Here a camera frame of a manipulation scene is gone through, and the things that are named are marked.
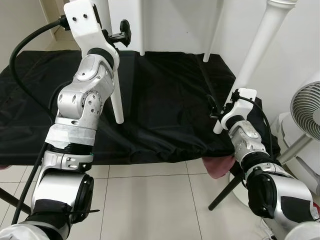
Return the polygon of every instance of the white wall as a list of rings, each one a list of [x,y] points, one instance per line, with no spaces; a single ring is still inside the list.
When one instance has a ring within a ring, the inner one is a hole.
[[[222,56],[235,75],[240,71],[265,8],[265,0],[224,1],[213,52]],[[257,89],[269,120],[290,111],[297,88],[319,69],[319,36],[320,1],[299,0],[247,86]]]
[[[39,0],[0,0],[0,71],[8,64],[15,46],[36,29],[47,24]],[[45,50],[53,40],[45,32],[26,46],[26,50]]]
[[[144,0],[145,50],[203,53],[208,31],[217,21],[223,0]],[[136,0],[109,0],[112,31],[128,19],[129,50],[139,50]],[[266,0],[224,0],[212,53],[218,53],[237,75],[266,8]],[[258,90],[270,120],[289,111],[300,84],[319,68],[320,1],[299,0],[289,12],[275,41],[249,86]]]

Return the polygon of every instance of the black cloth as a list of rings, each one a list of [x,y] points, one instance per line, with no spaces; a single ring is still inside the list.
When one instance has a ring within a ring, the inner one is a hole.
[[[179,162],[233,154],[227,132],[214,134],[215,120],[209,118],[208,95],[223,105],[235,80],[219,55],[212,54],[207,63],[201,61],[203,54],[119,55],[125,121],[116,124],[108,99],[96,132],[94,164]],[[54,89],[72,80],[81,53],[24,51],[16,61],[24,84],[48,104]],[[52,112],[57,112],[56,100]],[[267,144],[261,114],[253,110],[249,119]],[[0,165],[33,165],[49,127],[48,116],[16,85],[7,67],[0,74]]]

